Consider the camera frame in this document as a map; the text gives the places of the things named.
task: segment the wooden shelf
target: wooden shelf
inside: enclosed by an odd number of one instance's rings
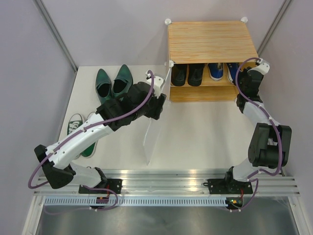
[[[178,64],[243,62],[258,56],[241,21],[174,22],[168,37],[170,59]]]
[[[170,100],[187,101],[226,101],[234,100],[238,90],[233,86],[171,87]]]
[[[187,82],[188,74],[189,74],[189,67],[187,68],[186,82],[185,82],[185,85],[183,85],[184,87],[190,86]],[[233,84],[228,80],[228,77],[227,77],[227,66],[224,64],[224,73],[223,73],[222,79],[219,81],[214,81],[210,77],[208,66],[205,65],[204,69],[203,69],[202,82],[201,82],[200,86],[202,86],[202,87],[206,87],[206,86],[233,86]]]

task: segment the gray wall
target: gray wall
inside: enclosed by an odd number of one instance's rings
[[[271,63],[261,95],[272,116],[292,128],[287,171],[296,177],[313,222],[313,1],[293,1],[262,58]]]
[[[74,73],[32,0],[0,2],[0,230],[18,235],[38,144],[57,139]]]
[[[240,20],[258,47],[283,0],[43,0],[77,65],[162,65],[166,18]]]

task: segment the white table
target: white table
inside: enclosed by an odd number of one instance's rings
[[[98,70],[104,69],[114,80],[120,66],[79,67],[68,104],[60,139],[75,113],[85,118],[100,106],[95,92]],[[145,80],[145,72],[165,77],[165,66],[129,66],[134,83]],[[254,131],[234,101],[172,103],[156,142],[152,160],[146,164],[142,141],[149,120],[141,117],[100,139],[95,154],[74,163],[102,169],[228,169],[247,157]]]

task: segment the green sneaker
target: green sneaker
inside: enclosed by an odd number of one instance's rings
[[[91,112],[89,115],[88,115],[88,117],[87,117],[87,120],[91,117],[91,115],[93,115],[94,114],[94,112]],[[81,153],[81,155],[84,157],[84,158],[90,158],[93,154],[94,154],[94,152],[95,152],[95,150],[96,150],[96,144],[97,144],[97,142],[95,142],[95,143],[93,143],[92,145],[90,145],[88,148],[86,148],[82,153]]]
[[[117,98],[121,94],[128,92],[133,84],[133,76],[127,65],[122,65],[113,85],[113,97]]]
[[[74,114],[68,121],[67,135],[75,131],[79,126],[84,123],[84,119],[80,114]]]
[[[103,69],[99,69],[96,78],[96,92],[101,104],[108,99],[112,99],[111,87],[112,83],[108,74]]]

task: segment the pair of shoes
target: pair of shoes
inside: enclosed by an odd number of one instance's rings
[[[227,78],[228,80],[233,83],[235,81],[236,72],[239,67],[239,63],[226,63],[227,66]],[[209,63],[209,73],[210,77],[214,81],[219,81],[223,77],[224,69],[223,69],[223,63]]]
[[[204,64],[189,64],[188,84],[193,87],[201,85]],[[183,86],[187,77],[187,64],[174,64],[171,82],[174,86]]]
[[[91,117],[91,115],[93,115],[94,112],[91,112],[88,117],[87,120]],[[73,131],[75,131],[79,126],[81,126],[84,123],[84,117],[81,116],[80,114],[74,114],[68,121],[68,125],[67,125],[67,134],[69,135],[70,133],[72,133]],[[79,158],[80,155],[82,155],[84,158],[90,158],[96,149],[96,144],[97,142],[93,143],[92,145],[90,145],[88,148],[86,148],[83,152],[81,152],[81,154],[79,154],[78,156],[75,157],[75,159]]]
[[[122,65],[120,68],[114,80],[113,90],[111,90],[112,83],[108,74],[103,69],[99,69],[96,78],[96,92],[100,103],[103,104],[109,99],[117,98],[121,94],[128,92],[132,84],[133,77],[127,65]]]

